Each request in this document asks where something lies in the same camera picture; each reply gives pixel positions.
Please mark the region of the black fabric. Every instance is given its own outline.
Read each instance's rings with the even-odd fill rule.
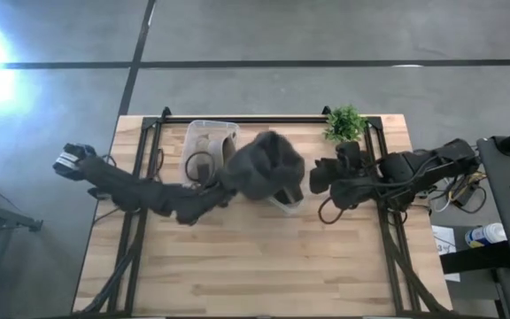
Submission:
[[[218,174],[226,189],[249,199],[269,198],[282,189],[301,194],[305,162],[284,136],[267,131],[239,149]]]

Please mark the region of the potted plant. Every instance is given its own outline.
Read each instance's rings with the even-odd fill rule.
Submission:
[[[328,116],[328,127],[324,136],[338,143],[359,140],[367,125],[365,118],[359,116],[353,105],[346,105],[332,111]]]

